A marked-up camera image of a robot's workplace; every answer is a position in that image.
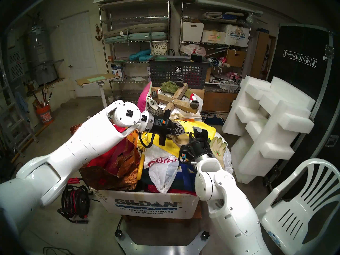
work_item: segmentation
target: gray plastic basket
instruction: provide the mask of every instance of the gray plastic basket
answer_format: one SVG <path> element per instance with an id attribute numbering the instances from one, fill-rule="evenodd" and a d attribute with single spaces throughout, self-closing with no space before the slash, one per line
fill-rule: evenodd
<path id="1" fill-rule="evenodd" d="M 153 87 L 182 78 L 189 88 L 203 89 L 209 67 L 209 61 L 204 57 L 202 62 L 192 62 L 189 56 L 171 55 L 153 56 L 149 64 Z"/>

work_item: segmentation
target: work glove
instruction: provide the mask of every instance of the work glove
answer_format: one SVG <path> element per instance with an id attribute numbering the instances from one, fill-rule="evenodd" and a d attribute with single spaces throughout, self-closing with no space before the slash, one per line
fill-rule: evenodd
<path id="1" fill-rule="evenodd" d="M 176 85 L 175 82 L 172 81 L 166 81 L 160 84 L 160 89 L 162 90 L 162 92 L 168 92 L 168 93 L 173 93 L 175 94 L 175 92 L 178 90 L 178 86 Z M 191 96 L 191 90 L 187 89 L 187 91 L 184 93 L 184 95 L 190 99 Z"/>
<path id="2" fill-rule="evenodd" d="M 222 169 L 224 169 L 224 161 L 223 161 L 223 155 L 227 148 L 227 143 L 223 143 L 222 138 L 214 137 L 210 143 L 210 149 L 216 159 L 220 162 L 220 165 L 222 166 Z"/>

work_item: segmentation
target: green paper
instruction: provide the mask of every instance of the green paper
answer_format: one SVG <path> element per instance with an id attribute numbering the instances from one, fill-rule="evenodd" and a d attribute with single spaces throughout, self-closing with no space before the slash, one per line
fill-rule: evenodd
<path id="1" fill-rule="evenodd" d="M 93 81 L 97 81 L 97 80 L 101 80 L 101 79 L 106 79 L 106 77 L 104 77 L 104 76 L 99 76 L 99 77 L 97 77 L 97 78 L 89 78 L 88 81 L 93 82 Z"/>

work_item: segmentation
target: yellow handle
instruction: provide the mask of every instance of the yellow handle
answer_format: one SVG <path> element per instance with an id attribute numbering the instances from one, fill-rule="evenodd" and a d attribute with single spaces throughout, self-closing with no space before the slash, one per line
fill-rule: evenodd
<path id="1" fill-rule="evenodd" d="M 140 157 L 140 163 L 138 167 L 138 172 L 137 172 L 137 180 L 139 181 L 140 178 L 142 177 L 142 171 L 144 167 L 144 161 L 145 161 L 145 155 L 142 153 L 142 156 Z"/>

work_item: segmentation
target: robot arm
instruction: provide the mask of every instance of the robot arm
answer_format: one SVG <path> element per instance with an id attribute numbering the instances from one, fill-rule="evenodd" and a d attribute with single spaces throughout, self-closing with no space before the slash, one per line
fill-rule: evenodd
<path id="1" fill-rule="evenodd" d="M 119 127 L 111 124 L 108 115 Z M 93 158 L 104 154 L 135 129 L 160 135 L 160 144 L 167 134 L 174 134 L 176 123 L 149 112 L 141 113 L 132 103 L 115 101 L 81 125 L 76 133 L 57 150 L 27 162 L 16 178 L 0 184 L 0 211 L 15 233 L 26 226 L 34 210 L 52 203 L 64 190 L 69 177 Z M 257 215 L 246 196 L 236 186 L 231 174 L 222 170 L 204 138 L 189 142 L 183 152 L 190 155 L 197 167 L 195 190 L 201 200 L 208 202 L 209 215 L 235 255 L 269 255 L 263 242 Z"/>

